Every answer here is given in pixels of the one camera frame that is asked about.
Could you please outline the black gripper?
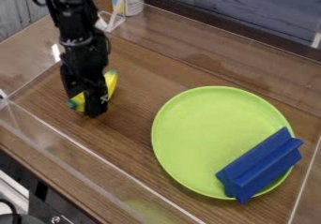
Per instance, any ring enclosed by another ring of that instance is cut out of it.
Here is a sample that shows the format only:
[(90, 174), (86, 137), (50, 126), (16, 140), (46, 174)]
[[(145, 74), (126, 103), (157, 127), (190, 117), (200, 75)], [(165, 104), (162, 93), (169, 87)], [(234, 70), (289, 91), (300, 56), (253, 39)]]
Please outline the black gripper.
[(103, 69), (109, 64), (110, 42), (98, 35), (82, 46), (67, 47), (60, 55), (60, 77), (69, 98), (85, 90), (86, 115), (98, 117), (109, 109), (109, 88)]

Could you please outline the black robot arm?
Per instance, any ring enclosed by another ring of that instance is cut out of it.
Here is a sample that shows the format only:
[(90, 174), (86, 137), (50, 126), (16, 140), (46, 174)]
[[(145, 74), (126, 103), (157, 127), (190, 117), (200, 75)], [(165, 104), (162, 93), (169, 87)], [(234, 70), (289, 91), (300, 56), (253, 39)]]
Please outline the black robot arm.
[(103, 70), (110, 62), (111, 43), (95, 26), (98, 8), (93, 0), (32, 0), (46, 6), (55, 27), (60, 54), (60, 77), (69, 97), (85, 94), (85, 114), (94, 118), (109, 109), (109, 87)]

